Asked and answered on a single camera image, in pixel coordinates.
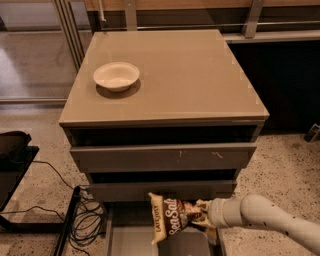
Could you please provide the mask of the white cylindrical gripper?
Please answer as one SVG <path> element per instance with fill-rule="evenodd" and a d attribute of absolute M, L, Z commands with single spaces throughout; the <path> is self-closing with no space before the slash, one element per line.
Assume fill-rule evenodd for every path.
<path fill-rule="evenodd" d="M 218 244 L 216 228 L 231 228 L 241 225 L 240 200 L 216 198 L 207 201 L 198 199 L 196 206 L 203 211 L 208 210 L 208 217 L 202 215 L 192 220 L 191 223 L 207 236 L 212 245 Z"/>

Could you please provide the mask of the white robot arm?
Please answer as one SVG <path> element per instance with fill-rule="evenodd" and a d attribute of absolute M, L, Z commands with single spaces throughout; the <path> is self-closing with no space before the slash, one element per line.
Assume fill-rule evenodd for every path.
<path fill-rule="evenodd" d="M 242 199 L 199 199 L 196 206 L 203 215 L 194 224 L 217 229 L 241 227 L 279 232 L 320 256 L 320 225 L 287 213 L 261 195 Z"/>

